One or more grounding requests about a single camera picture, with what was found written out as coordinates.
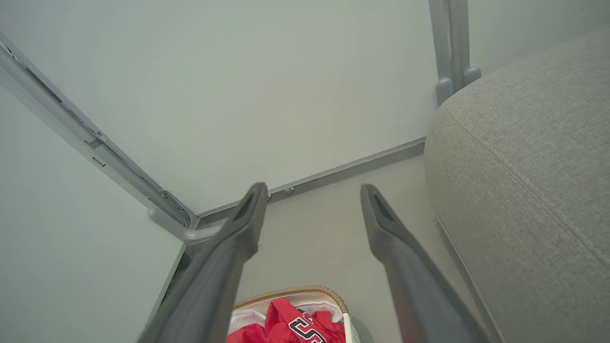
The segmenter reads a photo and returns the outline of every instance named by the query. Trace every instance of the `gray floor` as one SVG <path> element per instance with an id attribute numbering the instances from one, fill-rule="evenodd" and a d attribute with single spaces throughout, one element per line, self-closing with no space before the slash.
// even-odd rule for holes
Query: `gray floor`
<path id="1" fill-rule="evenodd" d="M 375 342 L 400 342 L 384 268 L 368 247 L 359 196 L 363 183 L 377 186 L 481 322 L 432 222 L 423 156 L 269 204 L 259 251 L 244 266 L 237 300 L 319 284 L 343 298 Z"/>

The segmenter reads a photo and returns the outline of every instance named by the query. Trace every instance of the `gray ottoman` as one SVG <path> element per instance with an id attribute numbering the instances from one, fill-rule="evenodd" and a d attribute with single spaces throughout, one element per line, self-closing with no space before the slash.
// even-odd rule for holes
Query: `gray ottoman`
<path id="1" fill-rule="evenodd" d="M 610 31 L 461 90 L 428 189 L 496 339 L 610 342 Z"/>

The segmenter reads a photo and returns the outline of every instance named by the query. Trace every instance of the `wall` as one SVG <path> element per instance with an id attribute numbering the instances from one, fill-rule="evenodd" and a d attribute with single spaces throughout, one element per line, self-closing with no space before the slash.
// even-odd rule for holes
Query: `wall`
<path id="1" fill-rule="evenodd" d="M 427 1 L 29 0 L 0 31 L 196 213 L 426 135 Z"/>
<path id="2" fill-rule="evenodd" d="M 483 75 L 610 24 L 608 0 L 469 0 L 470 65 Z"/>
<path id="3" fill-rule="evenodd" d="M 0 76 L 0 341 L 134 342 L 182 242 Z"/>

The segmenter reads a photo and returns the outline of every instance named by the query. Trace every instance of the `gray fabric upholstery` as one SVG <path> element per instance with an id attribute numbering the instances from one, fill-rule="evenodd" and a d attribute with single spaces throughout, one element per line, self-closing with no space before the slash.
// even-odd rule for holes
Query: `gray fabric upholstery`
<path id="1" fill-rule="evenodd" d="M 426 179 L 508 342 L 610 342 L 610 31 L 439 109 Z"/>

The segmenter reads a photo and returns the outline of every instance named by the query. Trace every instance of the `red clothing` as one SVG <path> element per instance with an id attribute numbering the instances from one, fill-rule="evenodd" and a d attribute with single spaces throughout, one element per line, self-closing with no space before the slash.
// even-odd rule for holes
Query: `red clothing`
<path id="1" fill-rule="evenodd" d="M 247 325 L 230 334 L 227 343 L 345 343 L 345 329 L 331 321 L 328 311 L 310 316 L 279 298 L 269 304 L 265 328 Z"/>

